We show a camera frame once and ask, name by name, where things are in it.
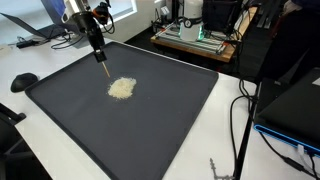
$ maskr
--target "chair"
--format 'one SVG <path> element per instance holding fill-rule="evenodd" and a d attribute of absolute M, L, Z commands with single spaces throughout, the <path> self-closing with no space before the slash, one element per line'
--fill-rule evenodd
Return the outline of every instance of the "chair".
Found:
<path fill-rule="evenodd" d="M 24 144 L 14 125 L 26 118 L 0 103 L 0 180 L 6 179 L 6 163 L 32 157 L 32 151 L 15 152 Z"/>

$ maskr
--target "white desk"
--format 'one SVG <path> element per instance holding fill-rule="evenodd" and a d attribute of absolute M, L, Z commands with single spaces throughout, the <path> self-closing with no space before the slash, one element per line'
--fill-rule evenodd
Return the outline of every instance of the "white desk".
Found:
<path fill-rule="evenodd" d="M 54 51 L 50 49 L 51 44 L 22 50 L 13 48 L 0 55 L 0 102 L 17 113 L 27 115 L 16 128 L 53 179 L 109 179 L 24 92 L 14 94 L 10 91 L 11 82 L 18 74 L 31 72 L 42 79 L 92 51 L 91 47 Z M 212 180 L 210 158 L 216 164 L 218 175 L 232 175 L 229 108 L 232 100 L 241 95 L 238 83 L 238 79 L 220 74 L 164 179 Z M 254 84 L 246 82 L 245 86 L 250 94 L 254 93 Z M 248 118 L 247 100 L 237 101 L 233 113 L 235 141 L 239 150 Z"/>
<path fill-rule="evenodd" d="M 265 136 L 272 147 L 280 154 L 290 157 L 303 165 L 297 150 L 274 138 Z M 311 166 L 309 156 L 304 155 L 305 161 Z M 320 172 L 320 159 L 313 158 L 317 172 Z M 313 180 L 309 175 L 299 172 L 287 165 L 264 142 L 260 134 L 251 129 L 241 179 L 243 180 Z"/>

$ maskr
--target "black mat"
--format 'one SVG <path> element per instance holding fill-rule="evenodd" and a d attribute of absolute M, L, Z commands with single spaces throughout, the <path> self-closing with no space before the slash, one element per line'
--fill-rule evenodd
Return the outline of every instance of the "black mat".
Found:
<path fill-rule="evenodd" d="M 110 178 L 161 179 L 218 74 L 119 43 L 104 51 L 110 79 L 89 54 L 26 94 Z M 137 80 L 129 99 L 106 94 L 120 77 Z"/>

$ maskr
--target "white cable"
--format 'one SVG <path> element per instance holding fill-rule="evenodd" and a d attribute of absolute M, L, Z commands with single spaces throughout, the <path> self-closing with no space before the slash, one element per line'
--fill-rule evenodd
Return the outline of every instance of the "white cable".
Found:
<path fill-rule="evenodd" d="M 310 173 L 313 174 L 313 169 L 310 167 L 310 165 L 305 161 L 304 157 L 303 157 L 303 154 L 304 154 L 304 147 L 302 145 L 298 145 L 298 153 L 299 153 L 299 156 L 300 156 L 300 159 L 301 161 L 303 162 L 304 164 L 304 168 L 309 171 Z"/>

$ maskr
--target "computer mouse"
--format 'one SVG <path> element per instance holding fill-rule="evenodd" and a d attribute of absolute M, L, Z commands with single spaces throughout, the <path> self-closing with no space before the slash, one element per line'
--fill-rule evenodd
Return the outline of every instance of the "computer mouse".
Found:
<path fill-rule="evenodd" d="M 14 93 L 24 91 L 27 87 L 31 86 L 36 82 L 38 82 L 38 77 L 34 74 L 20 74 L 13 80 L 11 84 L 11 91 Z"/>

